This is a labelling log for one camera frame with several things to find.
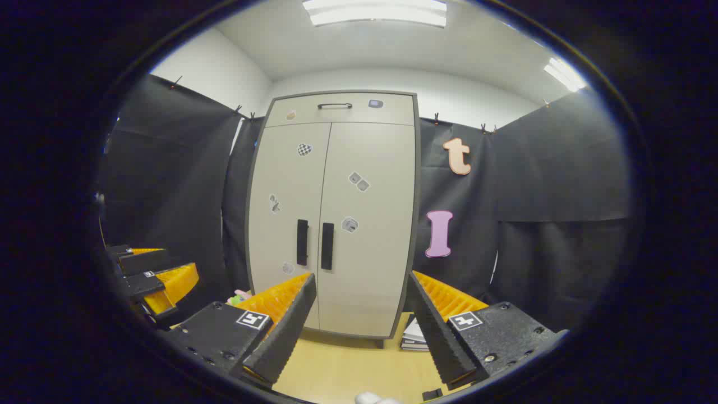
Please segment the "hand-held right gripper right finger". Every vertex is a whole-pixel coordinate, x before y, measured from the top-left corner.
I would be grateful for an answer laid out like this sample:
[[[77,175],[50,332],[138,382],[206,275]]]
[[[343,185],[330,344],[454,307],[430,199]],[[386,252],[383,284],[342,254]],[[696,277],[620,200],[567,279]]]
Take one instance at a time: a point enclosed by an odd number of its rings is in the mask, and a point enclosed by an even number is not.
[[[406,287],[439,378],[449,389],[502,378],[561,342],[560,332],[512,302],[489,305],[417,271]]]

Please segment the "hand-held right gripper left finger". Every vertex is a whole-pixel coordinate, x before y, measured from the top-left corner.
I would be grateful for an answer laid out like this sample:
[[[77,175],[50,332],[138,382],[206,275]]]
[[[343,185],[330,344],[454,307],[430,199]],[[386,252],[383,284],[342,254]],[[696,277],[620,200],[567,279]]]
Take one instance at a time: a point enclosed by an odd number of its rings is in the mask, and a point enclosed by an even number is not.
[[[300,274],[246,301],[211,302],[164,337],[195,362],[271,388],[292,356],[315,299],[314,274]]]

